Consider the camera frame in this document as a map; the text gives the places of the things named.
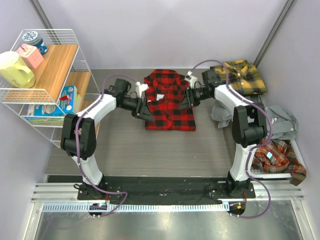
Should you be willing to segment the red black plaid shirt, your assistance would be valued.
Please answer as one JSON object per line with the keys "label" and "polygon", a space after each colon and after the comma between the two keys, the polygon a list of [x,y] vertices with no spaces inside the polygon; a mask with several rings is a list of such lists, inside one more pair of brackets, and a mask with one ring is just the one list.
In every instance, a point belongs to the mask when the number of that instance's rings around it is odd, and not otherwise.
{"label": "red black plaid shirt", "polygon": [[171,69],[155,69],[144,78],[148,108],[154,121],[146,121],[147,130],[195,131],[192,108],[179,110],[189,82],[185,76]]}

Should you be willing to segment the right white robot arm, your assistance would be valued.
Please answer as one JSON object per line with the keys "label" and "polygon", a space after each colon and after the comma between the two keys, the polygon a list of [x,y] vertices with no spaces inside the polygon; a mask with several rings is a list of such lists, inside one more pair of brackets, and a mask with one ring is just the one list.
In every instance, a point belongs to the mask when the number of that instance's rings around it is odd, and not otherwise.
{"label": "right white robot arm", "polygon": [[179,109],[196,107],[201,101],[214,98],[232,113],[232,138],[236,143],[234,160],[227,174],[225,192],[239,197],[250,188],[251,164],[258,145],[267,136],[267,115],[262,103],[253,103],[237,93],[231,85],[214,79],[204,81],[199,87],[197,77],[189,71],[185,76],[189,86]]}

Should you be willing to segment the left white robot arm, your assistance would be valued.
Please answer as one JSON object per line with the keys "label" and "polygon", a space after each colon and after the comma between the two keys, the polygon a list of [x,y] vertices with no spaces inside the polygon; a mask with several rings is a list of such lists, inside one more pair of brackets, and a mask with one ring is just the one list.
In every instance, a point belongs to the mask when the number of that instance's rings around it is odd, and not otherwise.
{"label": "left white robot arm", "polygon": [[110,194],[95,158],[97,124],[117,108],[131,112],[137,119],[154,120],[147,99],[143,96],[149,86],[136,82],[136,97],[129,95],[131,88],[131,83],[120,74],[114,85],[108,89],[103,88],[93,103],[78,113],[68,113],[63,120],[60,147],[75,161],[80,170],[82,185],[79,189],[89,190],[89,194],[97,200]]}

